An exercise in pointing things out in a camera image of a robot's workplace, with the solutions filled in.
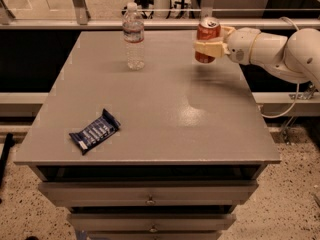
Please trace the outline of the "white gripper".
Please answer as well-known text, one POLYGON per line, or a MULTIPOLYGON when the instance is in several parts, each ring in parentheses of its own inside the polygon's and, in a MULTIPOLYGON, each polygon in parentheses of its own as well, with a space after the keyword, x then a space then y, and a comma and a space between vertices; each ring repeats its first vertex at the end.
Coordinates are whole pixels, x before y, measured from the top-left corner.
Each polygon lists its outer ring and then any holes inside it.
POLYGON ((229 59, 242 65, 250 64, 250 53, 255 39, 261 33, 254 28, 241 28, 235 30, 231 26, 221 26, 220 37, 227 39, 227 44, 218 42, 195 41, 193 47, 196 52, 214 58, 228 55, 229 59))

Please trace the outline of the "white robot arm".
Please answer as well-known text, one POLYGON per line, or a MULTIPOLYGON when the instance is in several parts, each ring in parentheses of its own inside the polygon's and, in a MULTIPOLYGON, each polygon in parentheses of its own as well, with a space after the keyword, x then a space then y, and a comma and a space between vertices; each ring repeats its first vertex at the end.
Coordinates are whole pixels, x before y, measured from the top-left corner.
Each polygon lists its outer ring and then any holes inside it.
POLYGON ((320 90, 320 31, 304 28, 290 37, 255 28, 221 27, 219 37, 195 41, 196 52, 215 58, 227 56, 241 65, 256 65, 281 80, 311 81, 320 90))

